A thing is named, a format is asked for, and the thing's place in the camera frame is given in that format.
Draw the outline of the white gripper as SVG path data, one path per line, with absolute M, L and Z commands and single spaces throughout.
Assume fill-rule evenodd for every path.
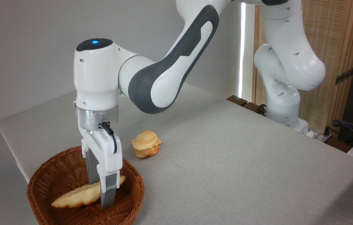
M 82 155 L 85 158 L 89 183 L 101 182 L 101 208 L 114 203 L 115 192 L 120 186 L 123 166 L 122 144 L 109 127 L 93 131 L 79 127 L 82 135 Z

